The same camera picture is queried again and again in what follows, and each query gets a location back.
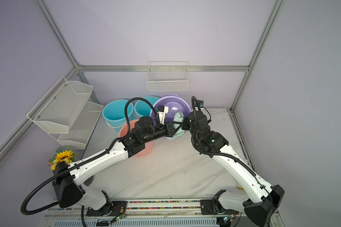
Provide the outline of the mint green microfibre cloth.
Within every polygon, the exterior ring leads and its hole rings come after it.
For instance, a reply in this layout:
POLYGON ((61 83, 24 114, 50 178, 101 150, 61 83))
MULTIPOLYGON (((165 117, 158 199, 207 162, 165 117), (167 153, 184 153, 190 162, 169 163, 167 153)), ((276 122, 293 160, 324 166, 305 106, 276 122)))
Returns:
POLYGON ((173 122, 174 122, 173 126, 175 129, 175 133, 169 139, 173 140, 185 134, 185 130, 181 128, 181 124, 183 123, 183 120, 184 120, 184 114, 182 112, 177 112, 173 118, 173 122))

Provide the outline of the pink plastic bucket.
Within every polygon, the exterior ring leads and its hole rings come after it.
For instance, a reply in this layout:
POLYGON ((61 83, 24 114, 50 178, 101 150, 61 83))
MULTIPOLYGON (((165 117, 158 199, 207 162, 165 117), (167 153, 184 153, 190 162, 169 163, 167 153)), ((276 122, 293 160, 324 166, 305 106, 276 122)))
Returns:
MULTIPOLYGON (((135 127, 135 123, 138 122, 139 120, 132 120, 130 121, 130 129, 132 130, 134 127, 135 127)), ((119 134, 118 134, 118 137, 123 137, 127 134, 127 123, 125 123, 122 128, 120 129, 119 131, 119 134)), ((145 157, 147 156, 148 154, 151 153, 151 151, 153 150, 153 142, 148 142, 145 144, 145 148, 140 151, 139 153, 137 153, 135 156, 136 157, 145 157)))

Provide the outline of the teal bucket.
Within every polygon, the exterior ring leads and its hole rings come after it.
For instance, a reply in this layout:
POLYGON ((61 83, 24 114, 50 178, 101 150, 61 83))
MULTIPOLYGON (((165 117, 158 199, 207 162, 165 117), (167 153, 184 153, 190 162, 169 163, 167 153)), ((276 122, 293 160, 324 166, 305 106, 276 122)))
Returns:
MULTIPOLYGON (((160 98, 157 96, 146 96, 144 97, 151 105, 154 105, 160 98)), ((134 105, 134 112, 137 119, 143 116, 149 116, 151 107, 144 101, 137 100, 134 105)))

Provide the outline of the purple plastic bucket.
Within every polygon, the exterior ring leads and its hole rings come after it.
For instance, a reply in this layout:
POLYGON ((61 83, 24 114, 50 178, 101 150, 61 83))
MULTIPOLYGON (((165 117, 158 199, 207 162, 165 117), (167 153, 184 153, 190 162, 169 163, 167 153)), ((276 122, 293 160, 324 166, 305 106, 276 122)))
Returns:
MULTIPOLYGON (((162 98, 160 98, 153 106, 155 109, 157 109, 158 106, 168 107, 168 113, 165 115, 164 123, 167 123, 167 122, 182 123, 184 118, 187 117, 188 114, 191 112, 191 108, 187 104, 187 102, 177 95, 165 95, 162 98)), ((152 110, 150 110, 149 116, 153 119, 154 126, 156 126, 155 116, 152 110)), ((179 128, 172 137, 162 136, 158 138, 172 140, 177 137, 183 136, 185 132, 186 130, 179 128)))

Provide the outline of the teal bucket being wiped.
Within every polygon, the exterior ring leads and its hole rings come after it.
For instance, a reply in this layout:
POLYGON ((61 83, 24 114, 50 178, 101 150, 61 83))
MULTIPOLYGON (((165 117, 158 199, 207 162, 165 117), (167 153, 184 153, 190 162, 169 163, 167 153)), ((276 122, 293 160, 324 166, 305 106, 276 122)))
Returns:
POLYGON ((127 100, 118 99, 108 103, 102 110, 102 117, 106 121, 107 125, 116 131, 126 124, 125 106, 127 100))

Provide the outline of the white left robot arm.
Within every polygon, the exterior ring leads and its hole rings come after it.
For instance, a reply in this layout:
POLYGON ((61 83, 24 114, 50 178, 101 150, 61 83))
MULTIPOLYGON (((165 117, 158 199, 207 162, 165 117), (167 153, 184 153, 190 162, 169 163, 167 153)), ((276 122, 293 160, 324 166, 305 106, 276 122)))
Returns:
POLYGON ((151 117, 144 116, 135 123, 134 129, 116 138, 109 148, 70 165, 64 162, 57 164, 53 188, 60 208, 78 204, 98 211, 112 207, 105 191, 93 191, 84 182, 105 168, 141 152, 147 143, 162 137, 172 137, 176 132, 174 124, 164 120, 169 108, 158 106, 156 110, 159 125, 155 126, 151 117))

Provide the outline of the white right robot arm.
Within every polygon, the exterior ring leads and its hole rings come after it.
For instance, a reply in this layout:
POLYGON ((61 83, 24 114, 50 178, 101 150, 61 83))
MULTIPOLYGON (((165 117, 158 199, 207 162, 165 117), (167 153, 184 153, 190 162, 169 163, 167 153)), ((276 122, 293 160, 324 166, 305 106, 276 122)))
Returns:
POLYGON ((279 185, 271 185, 252 170, 234 151, 228 140, 210 129, 210 120, 203 114, 202 102, 191 98, 192 111, 184 119, 191 133, 191 144, 202 155, 222 165, 242 186, 246 196, 220 190, 212 198, 210 213, 225 214, 233 210, 246 214, 258 227, 271 223, 285 194, 279 185))

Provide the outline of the sunflower bouquet in vase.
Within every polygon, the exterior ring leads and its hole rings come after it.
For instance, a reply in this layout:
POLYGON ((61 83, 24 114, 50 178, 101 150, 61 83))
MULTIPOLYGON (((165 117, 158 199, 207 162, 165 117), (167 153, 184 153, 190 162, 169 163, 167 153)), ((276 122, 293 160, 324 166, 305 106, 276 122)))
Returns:
POLYGON ((71 164, 76 162, 76 157, 79 155, 79 152, 74 152, 74 150, 69 146, 62 146, 57 149, 56 154, 51 158, 47 165, 51 170, 55 170, 56 166, 60 162, 65 162, 66 164, 71 164))

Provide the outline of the white two-tier mesh shelf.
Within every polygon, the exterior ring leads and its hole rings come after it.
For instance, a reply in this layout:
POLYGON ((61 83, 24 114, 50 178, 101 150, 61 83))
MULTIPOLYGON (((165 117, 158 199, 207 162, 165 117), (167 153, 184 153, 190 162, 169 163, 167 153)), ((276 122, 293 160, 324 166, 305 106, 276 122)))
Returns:
POLYGON ((86 149, 103 106, 90 101, 93 86, 60 78, 27 118, 62 146, 86 149))

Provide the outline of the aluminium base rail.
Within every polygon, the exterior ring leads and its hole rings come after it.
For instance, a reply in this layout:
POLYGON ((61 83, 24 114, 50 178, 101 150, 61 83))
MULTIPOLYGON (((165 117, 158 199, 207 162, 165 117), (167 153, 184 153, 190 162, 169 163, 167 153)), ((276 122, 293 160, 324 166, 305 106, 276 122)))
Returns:
POLYGON ((88 217, 87 209, 75 205, 71 208, 50 208, 42 227, 253 227, 255 224, 245 213, 226 211, 213 213, 205 198, 195 199, 143 199, 114 200, 122 213, 111 216, 88 217))

